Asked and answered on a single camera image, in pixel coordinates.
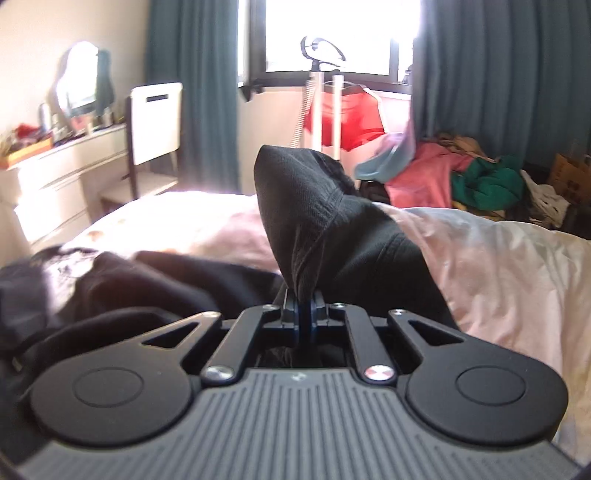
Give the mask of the black garment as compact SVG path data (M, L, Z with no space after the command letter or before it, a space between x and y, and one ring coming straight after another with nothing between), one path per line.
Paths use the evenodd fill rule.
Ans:
M286 290L301 301L319 292L374 316L402 308L455 326L420 248L356 193L335 160L263 146L254 179L276 273L174 253L141 251L128 260L90 253L90 270L55 310L48 269L64 253L51 248L4 266L2 397L19 396L61 359L204 311L233 318Z

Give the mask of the white folding chair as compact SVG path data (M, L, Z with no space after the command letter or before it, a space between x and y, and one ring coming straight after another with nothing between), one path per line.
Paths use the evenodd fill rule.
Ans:
M182 91L180 82L143 85L131 90L125 110L127 174L100 193L105 212L177 186ZM170 160L170 174L141 168L163 156Z

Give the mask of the pastel tie-dye duvet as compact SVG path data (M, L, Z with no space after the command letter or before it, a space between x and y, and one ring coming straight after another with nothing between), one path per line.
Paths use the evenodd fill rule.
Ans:
M460 328L545 362L569 392L556 444L590 459L590 244L563 232L455 209L386 206L415 242ZM277 271L256 197L199 191L131 202L86 227L73 249L125 258L189 254Z

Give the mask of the white garment in pile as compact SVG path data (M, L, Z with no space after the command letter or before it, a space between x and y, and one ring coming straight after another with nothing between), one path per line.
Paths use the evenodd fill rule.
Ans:
M551 226L560 228L566 218L569 201L559 195L553 186L535 183L525 170L521 170L520 174L529 190L533 206L541 212Z

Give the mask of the green garment in pile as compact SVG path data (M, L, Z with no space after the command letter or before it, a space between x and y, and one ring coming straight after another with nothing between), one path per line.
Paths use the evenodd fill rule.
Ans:
M451 175L452 199L482 211L506 210L523 196L523 160L501 156L496 162L477 157L462 173Z

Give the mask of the pink garment in pile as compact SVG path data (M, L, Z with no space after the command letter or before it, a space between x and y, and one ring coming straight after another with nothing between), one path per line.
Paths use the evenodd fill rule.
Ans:
M451 208L451 176L463 173L474 158L437 143L421 143L414 160L385 184L390 204L398 208Z

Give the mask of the white dresser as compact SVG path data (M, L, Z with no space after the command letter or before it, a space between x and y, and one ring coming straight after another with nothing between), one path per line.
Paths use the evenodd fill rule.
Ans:
M76 237L103 215L100 193L127 172L123 125L1 172L1 264Z

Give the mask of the brown paper bag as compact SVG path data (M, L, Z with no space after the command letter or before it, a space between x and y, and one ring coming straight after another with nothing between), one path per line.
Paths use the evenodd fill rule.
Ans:
M549 184L556 193L571 204L584 205L590 203L591 175L590 156L582 159L571 159L562 154L555 156Z

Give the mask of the light blue garment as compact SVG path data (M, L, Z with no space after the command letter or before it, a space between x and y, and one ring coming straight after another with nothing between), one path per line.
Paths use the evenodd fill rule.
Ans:
M356 165L355 178L386 184L407 168L415 158L416 150L414 124L409 120L403 132L386 134L376 154Z

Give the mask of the orange tray on dresser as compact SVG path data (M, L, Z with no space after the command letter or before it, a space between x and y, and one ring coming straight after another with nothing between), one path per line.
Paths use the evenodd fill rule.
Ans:
M14 165L45 153L53 148L53 141L47 137L36 142L25 141L10 144L7 140L1 142L0 166L2 170L12 168Z

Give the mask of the red hanging garment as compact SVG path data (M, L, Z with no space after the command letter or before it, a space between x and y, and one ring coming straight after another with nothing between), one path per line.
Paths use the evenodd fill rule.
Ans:
M332 121L341 120L341 149L352 151L386 134L380 99L367 89L342 91L341 117L334 112L334 95L322 95L322 145L332 146Z

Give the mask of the teal right curtain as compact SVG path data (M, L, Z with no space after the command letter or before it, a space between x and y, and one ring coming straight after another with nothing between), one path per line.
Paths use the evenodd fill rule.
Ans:
M589 2L425 1L421 13L417 138L468 136L544 168L589 154Z

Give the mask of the teal curtain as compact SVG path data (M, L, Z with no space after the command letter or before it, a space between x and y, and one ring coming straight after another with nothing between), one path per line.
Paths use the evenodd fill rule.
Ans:
M589 154L589 2L425 1L421 13L417 138L468 136L544 168Z
M145 79L182 84L183 185L238 193L238 2L152 1Z

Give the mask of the teal left curtain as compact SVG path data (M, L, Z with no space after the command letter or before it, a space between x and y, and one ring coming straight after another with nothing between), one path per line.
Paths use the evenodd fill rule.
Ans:
M238 193L238 2L152 1L145 79L182 84L183 185Z

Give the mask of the wavy frame mirror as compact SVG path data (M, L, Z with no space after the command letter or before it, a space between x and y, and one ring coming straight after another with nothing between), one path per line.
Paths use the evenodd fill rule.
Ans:
M111 55L89 41L73 44L62 56L54 84L57 104L65 118L90 113L102 116L115 100Z

